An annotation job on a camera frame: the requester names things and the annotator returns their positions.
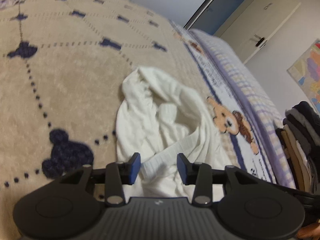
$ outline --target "bed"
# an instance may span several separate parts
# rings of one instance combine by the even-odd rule
[[[12,209],[22,196],[60,176],[59,165],[72,169],[50,162],[61,149],[52,130],[66,131],[68,147],[86,145],[94,168],[116,161],[121,84],[140,65],[207,101],[233,165],[295,187],[275,134],[281,115],[221,39],[128,0],[21,1],[0,11],[0,37],[0,239],[19,237]]]

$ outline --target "purple trim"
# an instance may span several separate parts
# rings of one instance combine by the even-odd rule
[[[288,174],[290,171],[287,169],[287,171],[283,170],[283,167],[281,163],[279,162],[279,158],[284,157],[284,152],[277,155],[276,150],[274,146],[271,143],[271,139],[269,137],[269,134],[264,127],[263,123],[261,122],[258,114],[255,112],[254,109],[252,109],[252,106],[247,99],[247,97],[244,95],[244,93],[238,88],[236,83],[231,79],[231,77],[227,74],[226,70],[224,69],[221,62],[217,59],[217,56],[208,48],[208,46],[201,40],[198,35],[190,31],[191,34],[193,34],[193,37],[200,43],[201,47],[206,51],[207,56],[215,63],[218,70],[220,71],[221,75],[225,77],[226,81],[229,83],[230,88],[233,90],[233,92],[236,94],[238,99],[241,101],[243,108],[246,111],[246,114],[250,116],[250,119],[252,121],[252,124],[256,128],[256,132],[258,134],[258,137],[260,141],[262,142],[262,145],[265,149],[265,152],[268,155],[268,158],[270,160],[270,164],[272,166],[273,172],[279,182],[282,186],[289,187],[291,180],[293,181],[293,178],[286,179],[286,174]]]

